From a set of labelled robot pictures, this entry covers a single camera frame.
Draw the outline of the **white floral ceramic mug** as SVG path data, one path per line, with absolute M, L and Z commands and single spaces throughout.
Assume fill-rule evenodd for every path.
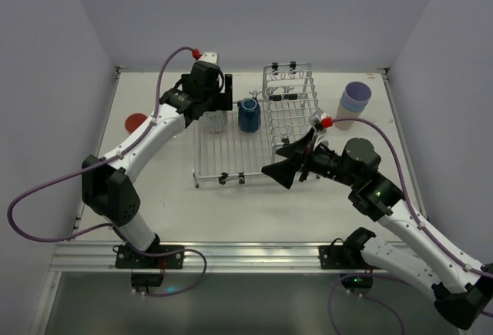
M 211 133 L 222 132 L 228 124 L 228 114 L 226 111 L 206 112 L 204 118 L 205 128 Z

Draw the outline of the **dark blue ceramic mug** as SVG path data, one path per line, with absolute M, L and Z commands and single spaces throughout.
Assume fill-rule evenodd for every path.
M 254 98 L 245 98 L 237 103 L 238 126 L 241 131 L 254 133 L 261 126 L 260 104 Z

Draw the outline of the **beige plastic cup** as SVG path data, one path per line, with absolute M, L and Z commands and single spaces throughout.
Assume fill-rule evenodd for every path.
M 341 131 L 347 131 L 356 122 L 356 119 L 360 117 L 362 112 L 363 110 L 361 108 L 352 111 L 340 104 L 337 108 L 336 121 L 334 122 L 335 127 Z

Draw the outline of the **light blue plastic cup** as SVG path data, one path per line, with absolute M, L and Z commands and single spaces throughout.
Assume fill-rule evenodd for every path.
M 362 112 L 368 104 L 368 100 L 358 101 L 347 95 L 342 95 L 340 105 L 348 112 Z

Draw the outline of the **pink plastic cup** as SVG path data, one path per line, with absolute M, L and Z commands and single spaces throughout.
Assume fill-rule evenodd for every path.
M 147 119 L 147 116 L 142 113 L 133 113 L 128 116 L 124 122 L 125 130 L 128 134 L 133 133 L 138 129 Z

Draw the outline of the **lavender plastic cup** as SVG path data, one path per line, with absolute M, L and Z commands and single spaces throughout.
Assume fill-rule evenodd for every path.
M 350 82 L 343 92 L 344 100 L 352 106 L 366 106 L 372 96 L 371 88 L 363 82 Z

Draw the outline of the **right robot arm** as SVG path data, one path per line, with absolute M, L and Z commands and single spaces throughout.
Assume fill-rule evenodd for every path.
M 311 173 L 348 186 L 352 206 L 411 249 L 395 251 L 373 232 L 359 229 L 345 240 L 351 258 L 412 285 L 450 324 L 471 328 L 492 300 L 492 266 L 458 248 L 416 211 L 404 190 L 379 172 L 381 158 L 370 141 L 352 138 L 336 153 L 309 131 L 277 155 L 282 161 L 264 166 L 264 175 L 286 189 Z

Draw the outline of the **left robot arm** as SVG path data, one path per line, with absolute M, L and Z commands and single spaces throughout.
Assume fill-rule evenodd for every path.
M 188 74 L 158 97 L 155 111 L 120 145 L 102 158 L 82 163 L 82 201 L 111 222 L 116 232 L 139 251 L 158 241 L 139 213 L 134 187 L 154 155 L 205 112 L 232 107 L 232 77 L 223 74 L 216 53 L 202 54 Z

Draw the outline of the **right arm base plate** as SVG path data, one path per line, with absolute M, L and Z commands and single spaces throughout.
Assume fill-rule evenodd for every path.
M 359 252 L 340 244 L 319 246 L 318 259 L 322 270 L 379 270 L 364 262 Z

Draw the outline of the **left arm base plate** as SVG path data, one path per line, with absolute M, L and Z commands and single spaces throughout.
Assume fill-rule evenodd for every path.
M 126 244 L 114 246 L 112 251 L 116 254 L 117 269 L 180 270 L 183 267 L 184 246 L 159 244 L 151 248 L 153 256 L 137 253 Z

